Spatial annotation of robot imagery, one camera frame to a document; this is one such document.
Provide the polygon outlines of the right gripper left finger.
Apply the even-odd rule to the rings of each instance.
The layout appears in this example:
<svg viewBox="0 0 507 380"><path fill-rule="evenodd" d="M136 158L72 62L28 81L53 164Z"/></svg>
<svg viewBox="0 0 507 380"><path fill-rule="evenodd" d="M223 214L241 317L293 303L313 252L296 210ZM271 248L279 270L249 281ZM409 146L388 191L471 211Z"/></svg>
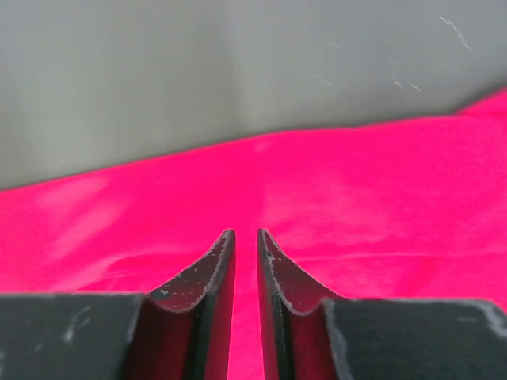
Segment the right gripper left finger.
<svg viewBox="0 0 507 380"><path fill-rule="evenodd" d="M3 294L2 378L225 379L235 242L148 293Z"/></svg>

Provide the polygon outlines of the magenta t shirt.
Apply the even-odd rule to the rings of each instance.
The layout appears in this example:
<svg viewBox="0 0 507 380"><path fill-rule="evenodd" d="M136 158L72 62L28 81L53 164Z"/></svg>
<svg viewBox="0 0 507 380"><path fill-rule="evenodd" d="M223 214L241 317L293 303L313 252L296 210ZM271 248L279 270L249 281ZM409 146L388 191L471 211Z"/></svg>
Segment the magenta t shirt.
<svg viewBox="0 0 507 380"><path fill-rule="evenodd" d="M235 242L225 379L264 376L257 232L344 298L506 316L506 92L451 116L262 135L1 194L3 294L148 293Z"/></svg>

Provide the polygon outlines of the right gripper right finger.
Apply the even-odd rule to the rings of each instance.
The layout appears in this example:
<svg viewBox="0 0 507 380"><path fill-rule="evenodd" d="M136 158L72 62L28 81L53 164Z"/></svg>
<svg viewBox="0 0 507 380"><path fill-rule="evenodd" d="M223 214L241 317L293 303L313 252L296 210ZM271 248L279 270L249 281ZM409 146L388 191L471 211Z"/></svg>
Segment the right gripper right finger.
<svg viewBox="0 0 507 380"><path fill-rule="evenodd" d="M506 316L474 299L344 298L257 232L267 379L503 379Z"/></svg>

